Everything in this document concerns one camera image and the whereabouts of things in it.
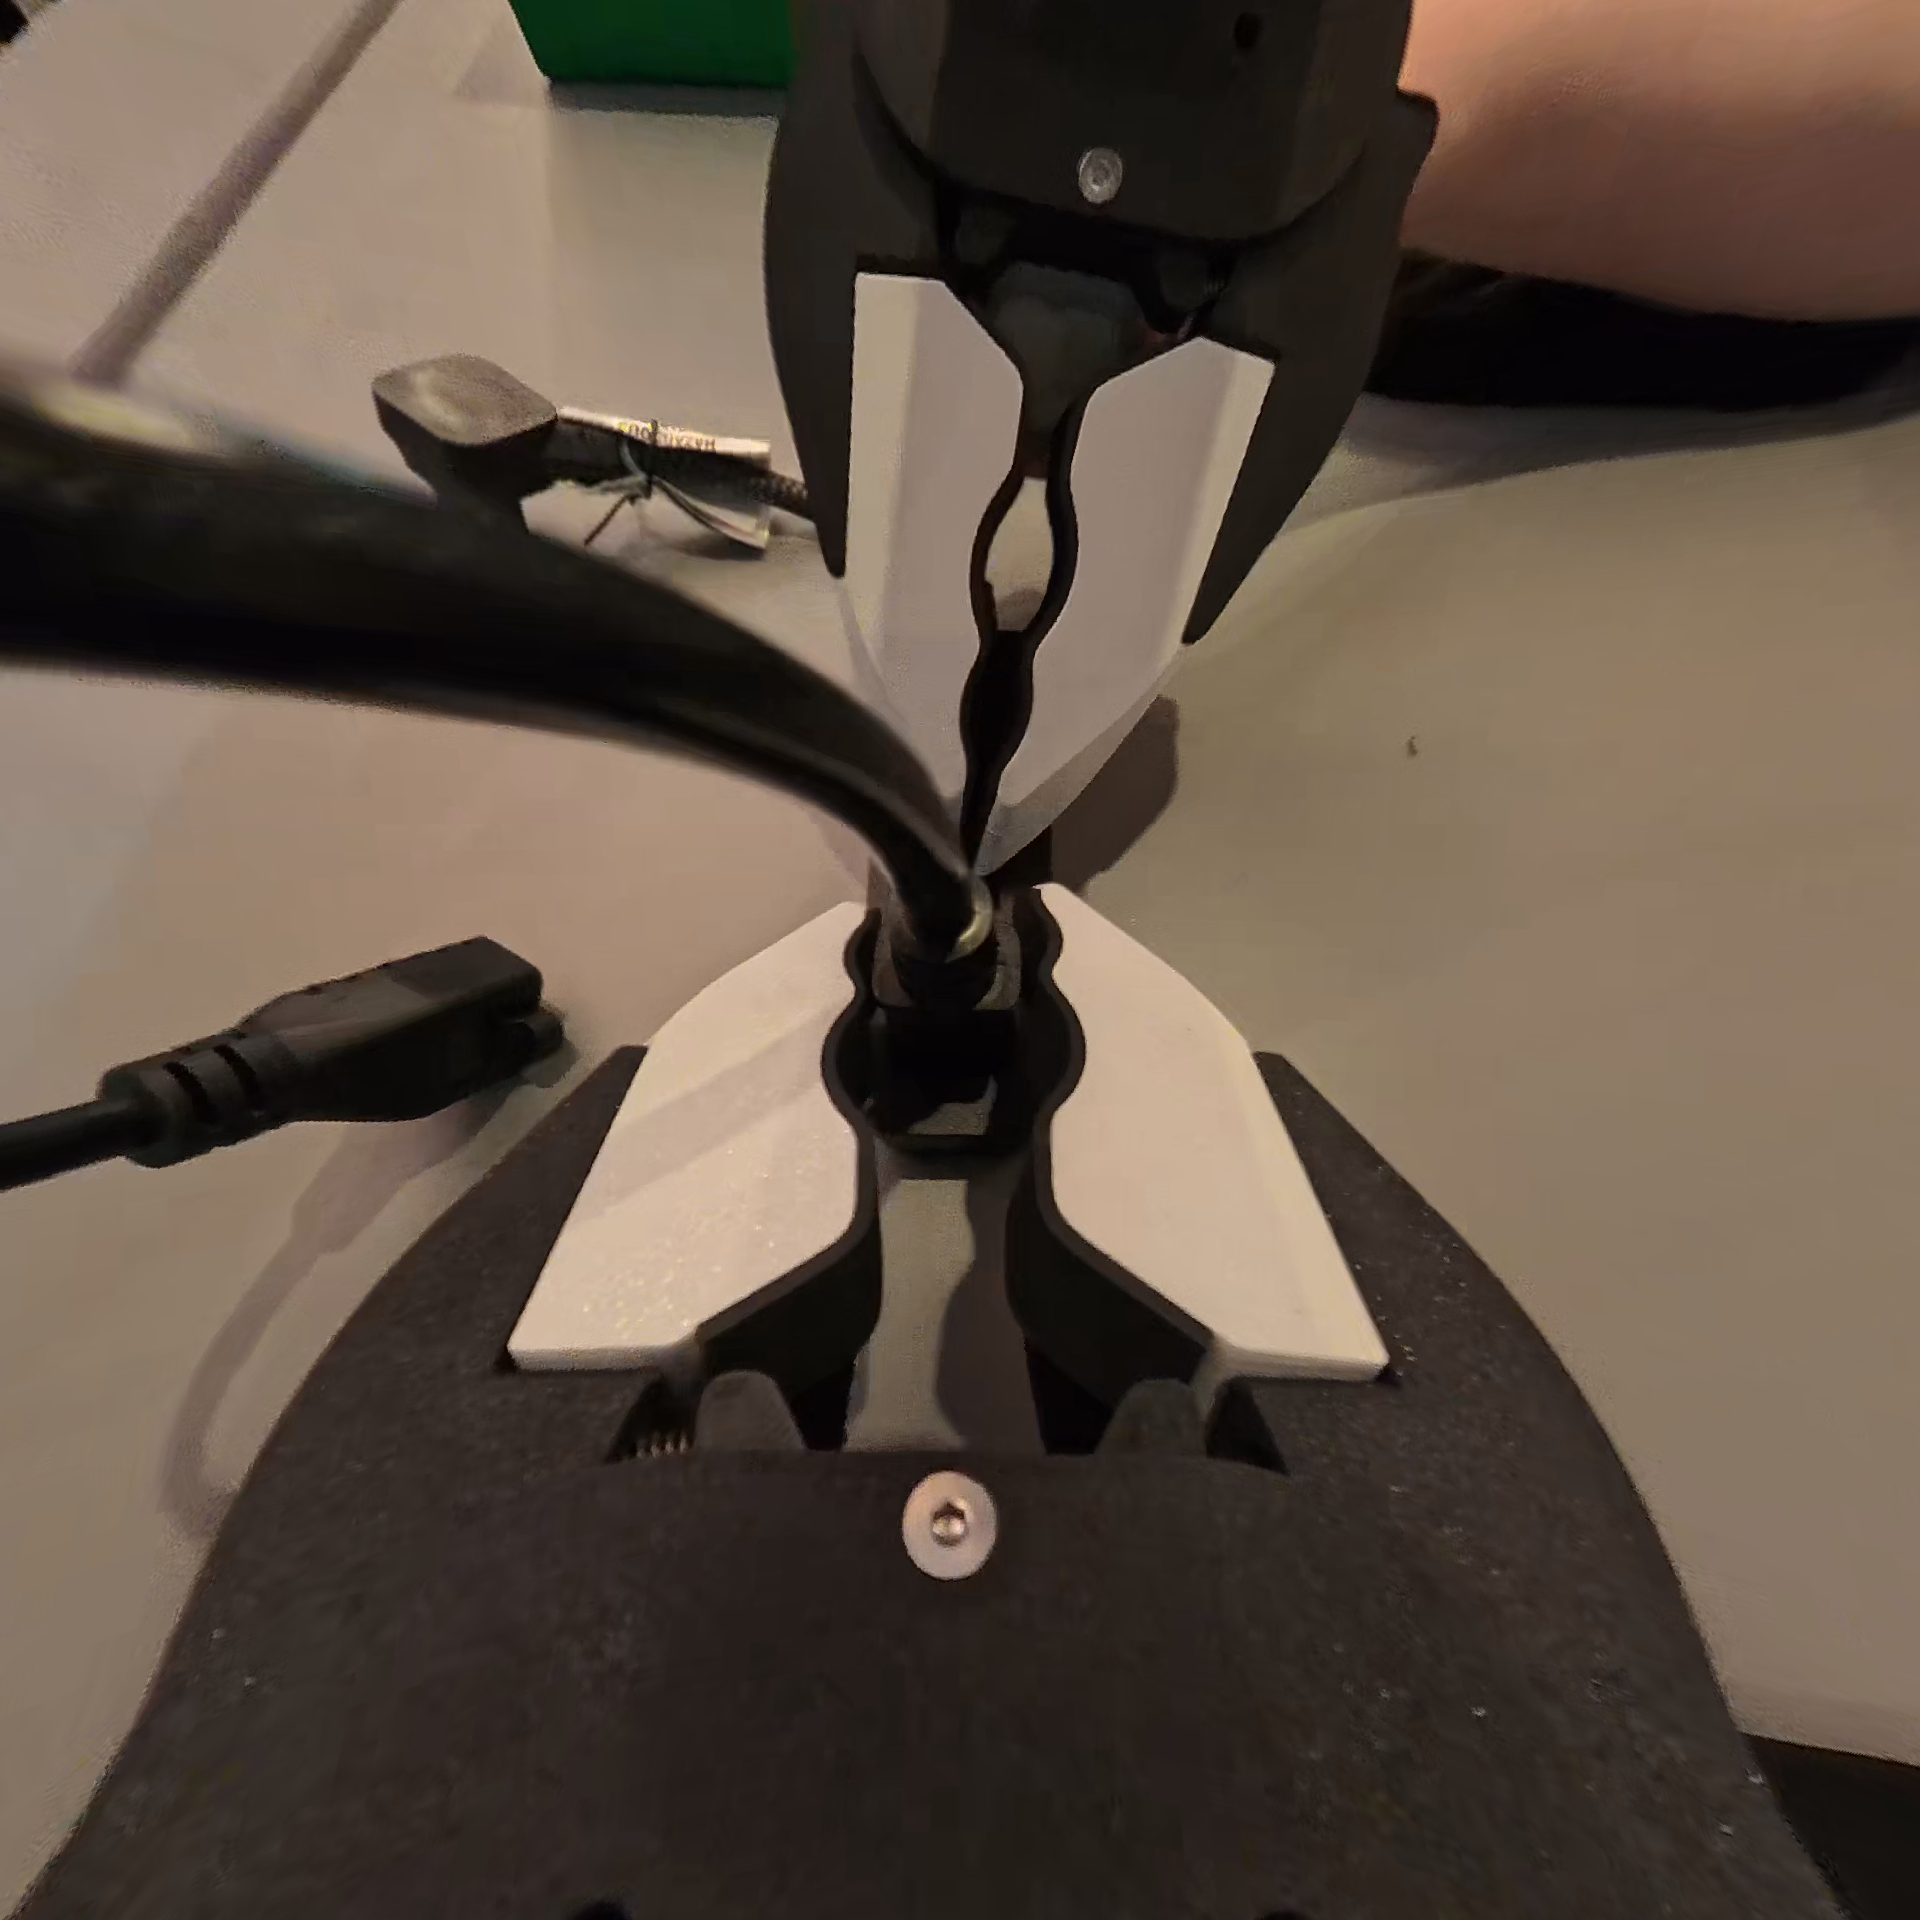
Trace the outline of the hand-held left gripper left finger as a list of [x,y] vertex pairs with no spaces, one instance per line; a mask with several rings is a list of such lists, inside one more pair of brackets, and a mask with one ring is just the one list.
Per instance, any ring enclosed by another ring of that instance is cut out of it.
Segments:
[[828,907],[655,1032],[510,1334],[521,1371],[683,1371],[725,1312],[853,1230],[856,1133],[824,1048],[863,921]]

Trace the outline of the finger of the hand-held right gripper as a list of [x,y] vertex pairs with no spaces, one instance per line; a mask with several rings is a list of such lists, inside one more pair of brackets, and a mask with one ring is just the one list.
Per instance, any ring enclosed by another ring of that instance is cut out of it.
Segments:
[[1268,386],[1265,360],[1187,341],[1087,398],[1065,469],[1072,577],[1033,654],[985,872],[1052,828],[1161,696]]
[[1024,485],[1017,364],[942,282],[854,276],[847,539],[854,686],[959,821],[999,755],[966,725],[1001,633],[985,554]]

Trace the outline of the person's right forearm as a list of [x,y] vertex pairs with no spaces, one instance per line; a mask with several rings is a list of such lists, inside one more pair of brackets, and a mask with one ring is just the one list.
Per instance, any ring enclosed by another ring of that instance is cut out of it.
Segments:
[[1411,249],[1752,320],[1917,312],[1916,2],[1417,2]]

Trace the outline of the green plastic bin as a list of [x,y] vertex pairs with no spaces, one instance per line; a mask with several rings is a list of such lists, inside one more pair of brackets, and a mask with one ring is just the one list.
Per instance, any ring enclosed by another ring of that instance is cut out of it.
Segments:
[[512,2],[537,69],[566,84],[781,89],[787,2]]

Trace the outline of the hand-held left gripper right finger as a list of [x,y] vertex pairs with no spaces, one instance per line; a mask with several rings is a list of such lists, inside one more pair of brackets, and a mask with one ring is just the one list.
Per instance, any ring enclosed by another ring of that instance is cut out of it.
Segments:
[[1029,1337],[1081,1385],[1377,1381],[1387,1350],[1255,1054],[1214,1001],[1063,884],[1035,896]]

